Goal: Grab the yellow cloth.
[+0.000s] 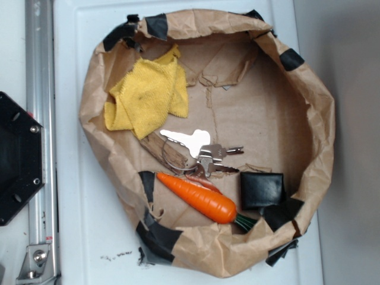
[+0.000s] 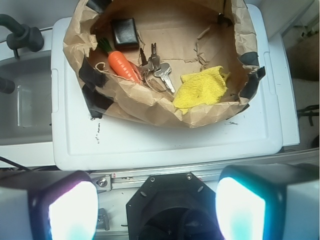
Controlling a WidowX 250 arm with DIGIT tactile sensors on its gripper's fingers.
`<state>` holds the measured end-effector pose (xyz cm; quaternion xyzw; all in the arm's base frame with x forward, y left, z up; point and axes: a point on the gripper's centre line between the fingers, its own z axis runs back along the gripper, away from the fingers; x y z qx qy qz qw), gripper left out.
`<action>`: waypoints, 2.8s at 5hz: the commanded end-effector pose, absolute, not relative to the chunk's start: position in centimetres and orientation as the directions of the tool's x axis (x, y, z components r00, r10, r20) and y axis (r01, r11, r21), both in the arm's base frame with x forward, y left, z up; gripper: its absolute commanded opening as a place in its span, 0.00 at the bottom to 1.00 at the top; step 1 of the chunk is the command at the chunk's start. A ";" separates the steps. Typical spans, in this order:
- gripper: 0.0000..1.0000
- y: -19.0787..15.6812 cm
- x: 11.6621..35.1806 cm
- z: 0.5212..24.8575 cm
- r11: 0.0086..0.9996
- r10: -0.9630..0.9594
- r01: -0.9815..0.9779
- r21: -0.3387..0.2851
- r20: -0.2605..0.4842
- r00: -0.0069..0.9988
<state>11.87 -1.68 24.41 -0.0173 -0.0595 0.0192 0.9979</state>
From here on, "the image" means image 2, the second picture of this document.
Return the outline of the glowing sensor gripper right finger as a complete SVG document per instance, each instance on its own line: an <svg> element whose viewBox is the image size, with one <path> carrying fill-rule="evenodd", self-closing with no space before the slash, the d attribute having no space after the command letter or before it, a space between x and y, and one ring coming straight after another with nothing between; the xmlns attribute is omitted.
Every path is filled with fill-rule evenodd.
<svg viewBox="0 0 320 240"><path fill-rule="evenodd" d="M318 240L320 167L228 165L216 187L215 209L226 240Z"/></svg>

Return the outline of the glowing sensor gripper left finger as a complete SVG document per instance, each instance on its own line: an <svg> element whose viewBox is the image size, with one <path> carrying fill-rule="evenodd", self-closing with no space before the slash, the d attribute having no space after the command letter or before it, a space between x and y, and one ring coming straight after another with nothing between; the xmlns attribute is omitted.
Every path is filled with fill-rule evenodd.
<svg viewBox="0 0 320 240"><path fill-rule="evenodd" d="M0 174L2 240L91 240L98 192L84 171L6 171Z"/></svg>

